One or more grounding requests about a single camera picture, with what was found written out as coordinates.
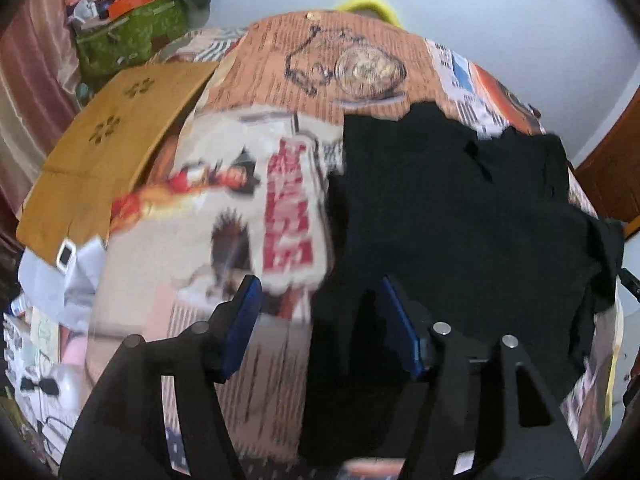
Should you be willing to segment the black t-shirt with elephant print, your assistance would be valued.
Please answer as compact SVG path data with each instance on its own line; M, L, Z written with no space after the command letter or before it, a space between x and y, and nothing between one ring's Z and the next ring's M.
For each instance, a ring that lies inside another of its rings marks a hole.
M333 467L405 452L420 390L383 344L374 297L386 276L464 336L518 337L563 401L585 373L594 316L614 304L624 230L570 202L561 140L482 138L423 102L397 120L348 115L343 141L299 455Z

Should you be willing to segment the printed newspaper pattern bedspread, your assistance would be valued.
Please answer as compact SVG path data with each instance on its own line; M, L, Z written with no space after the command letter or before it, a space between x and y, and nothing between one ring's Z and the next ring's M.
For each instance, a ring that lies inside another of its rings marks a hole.
M397 120L432 102L482 138L506 128L551 134L475 64L374 18L288 13L248 29L206 84L178 137L169 174L120 196L89 325L85 375L95 385L124 339L160 341L211 315L246 274L262 310L240 369L217 387L234 448L250 472L316 467L299 455L312 300L332 272L330 180L345 171L344 119ZM585 373L559 404L590 463L601 444L618 333L597 313Z

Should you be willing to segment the white small device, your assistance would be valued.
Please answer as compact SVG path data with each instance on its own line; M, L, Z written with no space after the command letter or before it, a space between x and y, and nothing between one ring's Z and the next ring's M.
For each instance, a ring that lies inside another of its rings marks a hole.
M64 238L55 258L55 266L60 272L66 274L76 259L77 248L75 243L68 238Z

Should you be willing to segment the bamboo lap desk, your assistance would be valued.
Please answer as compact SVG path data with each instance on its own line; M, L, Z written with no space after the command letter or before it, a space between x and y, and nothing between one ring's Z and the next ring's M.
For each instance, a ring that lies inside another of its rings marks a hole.
M216 62L149 64L111 79L55 145L24 203L17 240L55 264L64 240L106 237L112 201L130 193Z

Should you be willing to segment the brown wooden door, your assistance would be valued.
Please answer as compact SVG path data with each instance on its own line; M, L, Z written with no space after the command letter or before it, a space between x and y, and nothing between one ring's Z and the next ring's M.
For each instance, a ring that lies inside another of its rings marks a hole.
M633 222L639 217L639 91L575 176L601 217Z

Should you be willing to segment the green cloth covered table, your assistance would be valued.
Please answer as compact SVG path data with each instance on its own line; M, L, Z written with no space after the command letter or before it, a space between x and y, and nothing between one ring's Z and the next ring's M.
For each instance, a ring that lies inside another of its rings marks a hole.
M189 30L180 0L155 0L75 38L82 81L99 90L118 72L149 61Z

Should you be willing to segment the striped red curtain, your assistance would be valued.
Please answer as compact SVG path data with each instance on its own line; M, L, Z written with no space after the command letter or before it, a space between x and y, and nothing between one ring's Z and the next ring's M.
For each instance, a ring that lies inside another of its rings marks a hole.
M14 0L1 20L1 203L17 214L79 112L68 0Z

